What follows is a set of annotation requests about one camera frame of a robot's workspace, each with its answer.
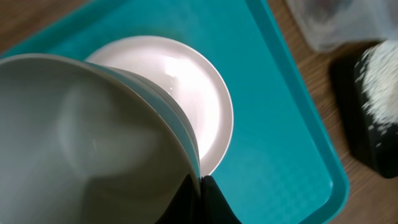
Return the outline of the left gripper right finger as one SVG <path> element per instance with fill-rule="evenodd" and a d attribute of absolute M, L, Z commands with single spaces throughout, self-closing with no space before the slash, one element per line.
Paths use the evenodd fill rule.
<path fill-rule="evenodd" d="M 241 224 L 210 175 L 201 179 L 201 218 L 205 224 Z"/>

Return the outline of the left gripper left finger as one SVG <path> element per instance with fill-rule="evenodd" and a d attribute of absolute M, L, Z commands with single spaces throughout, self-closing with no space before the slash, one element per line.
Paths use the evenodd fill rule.
<path fill-rule="evenodd" d="M 187 175 L 166 211 L 155 224 L 198 224 L 198 203 L 199 197 L 192 178 Z"/>

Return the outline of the large white plate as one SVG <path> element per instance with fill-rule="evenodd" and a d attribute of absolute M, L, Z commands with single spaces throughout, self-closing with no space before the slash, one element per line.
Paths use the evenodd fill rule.
<path fill-rule="evenodd" d="M 233 104 L 220 73 L 202 54 L 176 40 L 144 35 L 108 43 L 86 61 L 160 91 L 192 127 L 201 175 L 218 167 L 233 133 Z"/>

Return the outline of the black tray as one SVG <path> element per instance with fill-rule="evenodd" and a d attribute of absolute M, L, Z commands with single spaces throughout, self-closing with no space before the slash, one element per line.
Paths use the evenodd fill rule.
<path fill-rule="evenodd" d="M 368 97 L 360 79 L 375 46 L 368 44 L 338 57 L 330 64 L 329 74 L 352 156 L 390 179 L 397 177 L 397 125 L 382 126 L 367 114 Z"/>

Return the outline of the teal serving tray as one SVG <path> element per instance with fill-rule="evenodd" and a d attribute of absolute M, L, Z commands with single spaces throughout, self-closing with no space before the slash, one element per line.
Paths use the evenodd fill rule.
<path fill-rule="evenodd" d="M 241 222 L 326 223 L 342 210 L 348 178 L 265 1 L 92 1 L 5 56 L 83 59 L 144 34 L 191 46 L 225 80 L 234 131 L 213 177 Z"/>

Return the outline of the rice pile with food scrap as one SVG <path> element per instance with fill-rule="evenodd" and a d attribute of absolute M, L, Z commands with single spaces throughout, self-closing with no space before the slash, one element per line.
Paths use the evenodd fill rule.
<path fill-rule="evenodd" d="M 369 130 L 376 129 L 382 137 L 397 124 L 397 41 L 385 40 L 366 49 L 359 61 L 356 82 L 367 101 L 362 105 L 371 117 Z"/>

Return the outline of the grey bowl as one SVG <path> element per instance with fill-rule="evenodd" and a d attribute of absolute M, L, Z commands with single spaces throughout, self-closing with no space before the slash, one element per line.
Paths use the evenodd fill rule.
<path fill-rule="evenodd" d="M 156 223 L 197 145 L 141 79 L 47 54 L 1 60 L 1 222 Z"/>

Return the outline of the clear plastic bin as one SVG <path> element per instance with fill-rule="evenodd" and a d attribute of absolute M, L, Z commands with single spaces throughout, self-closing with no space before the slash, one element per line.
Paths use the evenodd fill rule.
<path fill-rule="evenodd" d="M 349 42 L 396 40 L 397 0 L 286 0 L 307 44 L 330 52 Z"/>

